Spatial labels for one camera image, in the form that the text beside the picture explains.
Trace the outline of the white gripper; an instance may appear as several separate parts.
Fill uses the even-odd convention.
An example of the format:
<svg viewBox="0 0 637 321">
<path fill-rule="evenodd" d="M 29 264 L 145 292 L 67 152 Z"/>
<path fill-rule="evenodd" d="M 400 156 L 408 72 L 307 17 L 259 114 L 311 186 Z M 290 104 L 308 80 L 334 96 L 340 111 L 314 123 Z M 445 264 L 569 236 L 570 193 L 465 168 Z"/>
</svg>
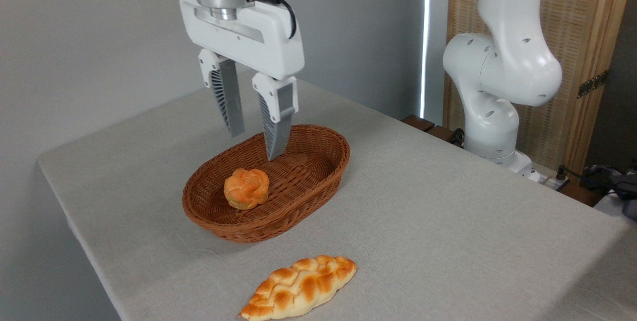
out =
<svg viewBox="0 0 637 321">
<path fill-rule="evenodd" d="M 289 11 L 255 2 L 237 10 L 234 21 L 224 21 L 214 18 L 196 0 L 179 0 L 179 4 L 189 38 L 203 47 L 198 59 L 204 85 L 212 90 L 230 136 L 245 132 L 238 62 L 261 72 L 253 76 L 252 85 L 259 95 L 266 153 L 270 161 L 282 155 L 293 114 L 300 110 L 298 81 L 293 75 L 305 66 L 300 29 L 290 38 Z"/>
</svg>

